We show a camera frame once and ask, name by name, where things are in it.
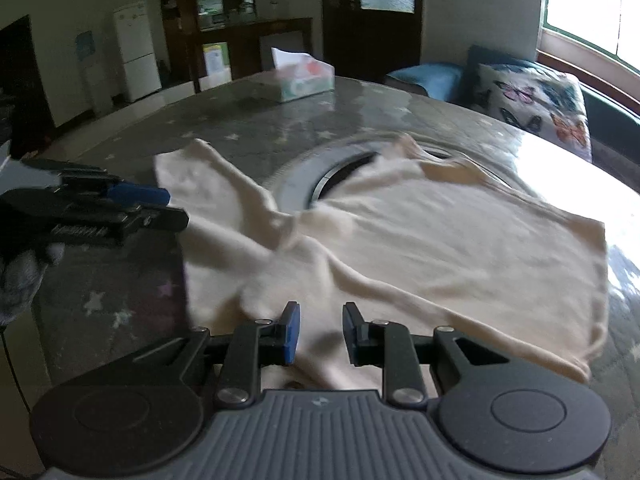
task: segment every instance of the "window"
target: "window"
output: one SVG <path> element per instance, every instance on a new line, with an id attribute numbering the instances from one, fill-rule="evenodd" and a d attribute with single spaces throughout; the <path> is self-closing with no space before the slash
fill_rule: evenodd
<path id="1" fill-rule="evenodd" d="M 545 27 L 640 73 L 640 0 L 546 0 Z"/>

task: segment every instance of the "wooden door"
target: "wooden door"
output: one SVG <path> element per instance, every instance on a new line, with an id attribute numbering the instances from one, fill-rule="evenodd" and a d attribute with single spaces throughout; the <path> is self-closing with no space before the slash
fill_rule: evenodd
<path id="1" fill-rule="evenodd" d="M 420 62 L 422 0 L 322 0 L 322 22 L 336 75 L 382 82 Z"/>
<path id="2" fill-rule="evenodd" d="M 54 123 L 40 80 L 28 16 L 0 30 L 0 88 L 14 96 L 11 155 L 46 147 Z"/>

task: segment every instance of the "refrigerator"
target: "refrigerator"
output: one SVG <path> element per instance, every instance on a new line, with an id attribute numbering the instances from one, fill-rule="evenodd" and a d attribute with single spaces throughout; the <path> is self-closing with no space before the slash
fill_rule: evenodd
<path id="1" fill-rule="evenodd" d="M 113 18 L 123 63 L 125 99 L 132 103 L 161 88 L 146 3 L 116 9 Z"/>

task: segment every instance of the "pillow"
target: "pillow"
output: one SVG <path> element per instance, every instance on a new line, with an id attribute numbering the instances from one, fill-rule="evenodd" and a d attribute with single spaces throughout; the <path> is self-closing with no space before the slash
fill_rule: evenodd
<path id="1" fill-rule="evenodd" d="M 462 68 L 453 63 L 424 63 L 395 70 L 386 77 L 420 86 L 424 89 L 424 95 L 431 99 L 453 101 L 457 97 Z"/>
<path id="2" fill-rule="evenodd" d="M 578 78 L 513 65 L 479 65 L 472 109 L 535 134 L 591 162 Z"/>
<path id="3" fill-rule="evenodd" d="M 518 59 L 499 50 L 473 44 L 466 54 L 465 73 L 460 83 L 461 104 L 468 105 L 472 101 L 474 88 L 478 84 L 478 66 L 481 64 L 494 65 L 504 63 L 510 66 L 537 66 L 538 64 L 526 59 Z"/>

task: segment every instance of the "ribbed gray handle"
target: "ribbed gray handle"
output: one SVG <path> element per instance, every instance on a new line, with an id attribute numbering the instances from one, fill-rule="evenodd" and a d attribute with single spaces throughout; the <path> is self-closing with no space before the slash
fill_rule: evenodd
<path id="1" fill-rule="evenodd" d="M 191 448 L 131 480 L 489 480 L 420 412 L 377 391 L 268 390 L 251 408 L 220 412 Z M 78 477 L 57 469 L 44 480 Z M 570 480 L 597 480 L 588 469 Z"/>

